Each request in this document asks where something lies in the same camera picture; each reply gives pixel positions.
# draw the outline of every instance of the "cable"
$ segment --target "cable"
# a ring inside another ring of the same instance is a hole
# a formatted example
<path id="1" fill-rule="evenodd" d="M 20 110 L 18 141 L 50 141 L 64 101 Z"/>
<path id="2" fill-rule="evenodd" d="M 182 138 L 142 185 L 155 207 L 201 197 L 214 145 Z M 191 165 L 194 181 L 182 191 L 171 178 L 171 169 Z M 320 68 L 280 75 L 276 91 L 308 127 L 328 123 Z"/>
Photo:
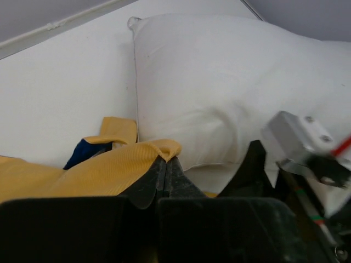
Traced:
<path id="1" fill-rule="evenodd" d="M 344 140 L 336 149 L 334 149 L 331 154 L 334 157 L 338 157 L 339 155 L 341 155 L 341 153 L 343 153 L 345 150 L 347 150 L 349 147 L 351 146 L 351 134 L 349 135 L 349 137 Z"/>

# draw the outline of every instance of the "folded yellow fabric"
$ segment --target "folded yellow fabric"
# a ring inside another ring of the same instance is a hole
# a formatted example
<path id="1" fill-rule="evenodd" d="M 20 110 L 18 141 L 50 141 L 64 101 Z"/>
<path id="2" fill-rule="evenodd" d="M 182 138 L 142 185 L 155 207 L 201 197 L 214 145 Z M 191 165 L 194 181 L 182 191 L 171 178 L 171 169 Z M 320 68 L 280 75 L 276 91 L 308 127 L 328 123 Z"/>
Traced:
<path id="1" fill-rule="evenodd" d="M 203 193 L 204 193 L 205 195 L 207 195 L 208 197 L 211 197 L 211 198 L 214 198 L 214 197 L 217 197 L 217 196 L 218 196 L 217 193 L 206 192 L 206 191 L 204 191 Z"/>
<path id="2" fill-rule="evenodd" d="M 20 198 L 114 196 L 143 176 L 157 156 L 168 162 L 180 153 L 181 145 L 173 140 L 136 144 L 137 129 L 133 122 L 105 118 L 101 137 L 86 140 L 98 144 L 109 137 L 127 145 L 90 158 L 67 171 L 0 157 L 0 202 Z"/>

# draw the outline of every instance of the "white pillow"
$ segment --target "white pillow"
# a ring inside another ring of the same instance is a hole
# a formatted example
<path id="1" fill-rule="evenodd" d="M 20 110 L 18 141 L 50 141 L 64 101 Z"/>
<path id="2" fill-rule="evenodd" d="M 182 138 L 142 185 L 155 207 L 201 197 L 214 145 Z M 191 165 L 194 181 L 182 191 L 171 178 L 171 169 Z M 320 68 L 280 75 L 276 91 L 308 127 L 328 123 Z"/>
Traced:
<path id="1" fill-rule="evenodd" d="M 134 32 L 140 141 L 183 145 L 187 170 L 238 163 L 280 110 L 351 132 L 351 44 L 226 15 L 160 15 Z"/>

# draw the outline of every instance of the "white bed sheet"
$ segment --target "white bed sheet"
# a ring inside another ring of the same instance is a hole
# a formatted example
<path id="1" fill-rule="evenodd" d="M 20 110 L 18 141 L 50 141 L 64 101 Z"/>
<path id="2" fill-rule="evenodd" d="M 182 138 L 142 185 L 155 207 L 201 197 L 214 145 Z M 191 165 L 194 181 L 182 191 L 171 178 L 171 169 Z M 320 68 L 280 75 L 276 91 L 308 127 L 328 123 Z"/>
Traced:
<path id="1" fill-rule="evenodd" d="M 0 60 L 0 155 L 63 167 L 104 116 L 136 118 L 131 16 L 229 14 L 240 0 L 139 0 Z"/>

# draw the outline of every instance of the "navy blue cloth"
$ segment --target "navy blue cloth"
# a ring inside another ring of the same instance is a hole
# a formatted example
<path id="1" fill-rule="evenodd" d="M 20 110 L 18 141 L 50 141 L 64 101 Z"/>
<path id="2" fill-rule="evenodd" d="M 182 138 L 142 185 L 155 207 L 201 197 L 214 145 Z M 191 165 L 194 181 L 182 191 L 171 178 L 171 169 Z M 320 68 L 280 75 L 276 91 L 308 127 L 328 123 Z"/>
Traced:
<path id="1" fill-rule="evenodd" d="M 76 146 L 71 158 L 66 163 L 64 170 L 68 170 L 73 166 L 84 162 L 85 160 L 93 157 L 100 151 L 112 150 L 112 142 L 106 144 L 90 144 L 85 139 L 82 139 Z"/>

